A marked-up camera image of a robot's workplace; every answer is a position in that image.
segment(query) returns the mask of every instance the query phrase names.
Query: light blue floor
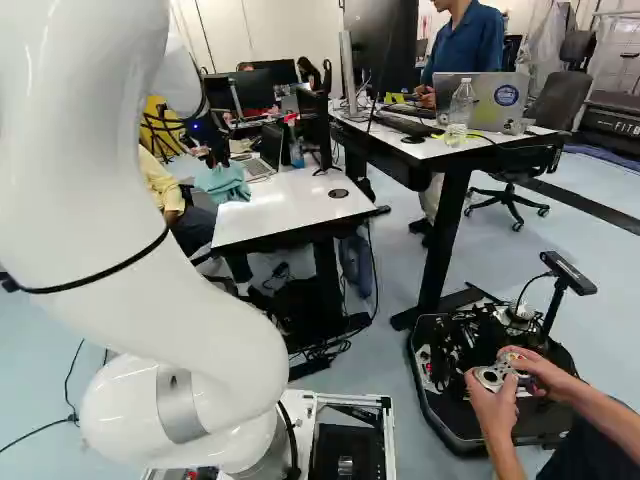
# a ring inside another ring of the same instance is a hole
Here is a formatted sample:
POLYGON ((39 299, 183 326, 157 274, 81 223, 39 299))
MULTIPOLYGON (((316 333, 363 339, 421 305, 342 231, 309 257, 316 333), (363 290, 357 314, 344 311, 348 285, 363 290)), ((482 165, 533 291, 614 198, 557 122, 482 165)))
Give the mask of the light blue floor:
MULTIPOLYGON (((375 324, 353 339, 353 347, 334 367, 297 382, 294 387, 328 393, 383 393, 393 397, 396 409, 396 447, 399 479, 491 478, 485 460, 459 460, 451 455, 424 422, 404 356, 405 333, 389 326, 389 317, 415 303, 426 252, 407 232, 407 223, 420 217, 417 196, 371 169, 379 204, 393 208, 375 220, 373 244, 380 278, 380 312, 375 324)), ((637 188, 640 178, 618 167, 585 157, 563 159, 555 175, 543 180, 569 188, 630 215, 640 217, 637 188)), ((472 184, 503 188, 476 173, 472 184)), ((462 219, 447 278, 448 292, 472 281, 502 297, 515 297, 522 285, 544 270, 539 252, 557 250, 599 287, 592 297, 568 293, 553 337, 573 353, 581 375, 611 395, 640 408, 640 364, 630 361, 640 336, 636 292, 639 239, 619 228, 565 205, 522 190, 522 195, 550 203, 551 215, 539 218, 522 208, 526 226, 516 234, 502 206, 479 210, 462 219)), ((309 250, 287 253, 293 273, 312 273, 309 250)), ((252 256, 262 279, 280 257, 252 256)), ((535 283, 527 301, 544 310, 552 280, 535 283)), ((361 308, 349 295, 351 311, 361 308)), ((54 322, 21 294, 0 292, 0 378, 3 379, 3 418, 0 444, 31 428, 63 418, 68 410, 62 382, 79 338, 54 322)), ((78 403, 90 377, 99 368, 102 350, 86 345, 71 380, 71 397, 78 403)), ((530 474, 548 456, 537 448, 520 449, 530 474)), ((73 426, 55 427, 0 456, 0 478, 64 478, 65 480, 138 479, 141 469, 115 465, 84 448, 73 426)))

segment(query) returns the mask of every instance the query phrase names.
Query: hand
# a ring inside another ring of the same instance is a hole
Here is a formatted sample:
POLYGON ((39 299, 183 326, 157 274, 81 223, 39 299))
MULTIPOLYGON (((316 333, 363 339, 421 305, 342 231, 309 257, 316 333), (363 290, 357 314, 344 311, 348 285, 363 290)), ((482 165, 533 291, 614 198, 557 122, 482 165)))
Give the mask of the hand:
POLYGON ((162 215, 164 216, 164 221, 167 222, 167 225, 170 227, 175 225, 178 218, 180 218, 180 212, 177 210, 165 210, 162 212, 162 215))
POLYGON ((436 107, 436 91, 433 87, 426 87, 426 92, 420 95, 420 103, 425 108, 435 108, 436 107))
POLYGON ((473 376, 472 370, 464 374, 464 379, 485 438, 511 441, 511 430, 518 421, 518 379, 514 375, 508 375, 498 393, 491 393, 484 388, 473 376))
POLYGON ((542 385, 534 385, 530 391, 532 395, 541 397, 549 395, 549 398, 556 402, 568 402, 571 397, 584 384, 582 381, 569 375, 559 367, 556 367, 546 358, 541 357, 536 352, 521 347, 504 347, 498 352, 498 356, 506 352, 514 352, 525 358, 514 359, 511 366, 517 370, 524 370, 534 375, 542 385))

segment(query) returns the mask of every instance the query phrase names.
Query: water bottle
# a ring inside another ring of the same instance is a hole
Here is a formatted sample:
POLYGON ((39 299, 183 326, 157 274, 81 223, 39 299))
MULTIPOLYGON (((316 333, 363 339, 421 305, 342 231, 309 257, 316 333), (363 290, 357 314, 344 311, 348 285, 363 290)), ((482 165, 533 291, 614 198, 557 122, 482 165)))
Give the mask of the water bottle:
POLYGON ((304 168, 304 154, 302 153, 302 140, 296 138, 296 119, 297 113, 292 113, 284 117, 284 121, 289 126, 291 132, 291 143, 289 144, 289 155, 291 158, 291 166, 294 168, 304 168))
POLYGON ((451 98, 449 125, 444 135, 444 141, 450 147, 459 147, 467 137, 475 100, 476 95, 471 87, 471 78, 463 78, 451 98))

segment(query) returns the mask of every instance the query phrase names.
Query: desk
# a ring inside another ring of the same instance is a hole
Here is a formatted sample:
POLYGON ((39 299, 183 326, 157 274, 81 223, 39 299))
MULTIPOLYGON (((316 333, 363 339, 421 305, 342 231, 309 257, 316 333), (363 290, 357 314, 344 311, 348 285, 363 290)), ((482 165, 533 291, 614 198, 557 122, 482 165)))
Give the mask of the desk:
MULTIPOLYGON (((203 168, 195 159, 183 160, 188 162, 187 167, 178 162, 169 166, 177 178, 188 178, 189 173, 194 175, 203 168)), ((342 312, 334 238, 352 235, 363 220, 377 213, 376 207, 344 173, 329 171, 313 176, 317 164, 309 158, 306 162, 304 169, 284 167, 267 180, 249 183, 250 202, 220 205, 212 251, 264 252, 312 243, 326 327, 341 334, 347 328, 351 331, 369 326, 368 313, 345 316, 342 312), (331 198, 328 193, 334 189, 345 189, 349 195, 331 198)))
MULTIPOLYGON (((471 173, 474 170, 498 172, 506 166, 528 168, 549 164, 552 159, 557 161, 564 145, 560 133, 531 127, 534 135, 482 132, 498 145, 483 138, 467 139, 459 148, 448 147, 443 140, 431 138, 424 143, 407 144, 401 141, 406 134, 377 123, 372 123, 371 131, 367 133, 366 122, 344 118, 334 108, 337 105, 334 102, 329 108, 333 119, 331 134, 345 148, 346 173, 352 179, 366 174, 368 162, 419 192, 427 188, 432 173, 445 173, 418 304, 391 317, 392 326, 396 330, 412 328, 423 313, 446 312, 480 300, 473 289, 441 298, 471 173)), ((437 126, 435 120, 423 121, 426 125, 437 126)))

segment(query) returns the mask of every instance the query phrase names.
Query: man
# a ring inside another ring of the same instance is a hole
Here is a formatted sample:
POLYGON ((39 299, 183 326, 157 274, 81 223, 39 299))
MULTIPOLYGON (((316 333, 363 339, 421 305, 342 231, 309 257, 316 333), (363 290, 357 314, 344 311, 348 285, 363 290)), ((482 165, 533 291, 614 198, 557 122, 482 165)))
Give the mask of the man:
MULTIPOLYGON (((190 257, 211 243, 216 226, 216 214, 188 206, 176 179, 142 145, 139 145, 139 158, 147 187, 184 254, 190 257)), ((253 278, 253 272, 247 256, 227 255, 225 260, 236 282, 240 299, 265 310, 268 307, 267 297, 249 283, 253 278)))
MULTIPOLYGON (((495 8, 481 5, 478 0, 433 0, 433 4, 438 12, 448 10, 451 20, 436 35, 422 72, 422 85, 416 88, 422 105, 427 108, 435 107, 435 72, 499 71, 504 44, 504 20, 495 8)), ((425 218, 409 224, 409 231, 424 235, 425 247, 438 213, 443 181, 444 174, 433 175, 427 191, 419 194, 425 218)))
MULTIPOLYGON (((531 373, 544 385, 534 386, 530 393, 567 403, 579 415, 567 438, 538 474, 538 480, 640 478, 640 416, 637 413, 535 352, 505 347, 498 355, 507 351, 524 357, 512 361, 514 368, 531 373)), ((511 440, 511 430, 518 418, 517 379, 510 375, 497 394, 486 390, 471 371, 465 374, 465 380, 498 478, 525 479, 511 440)))

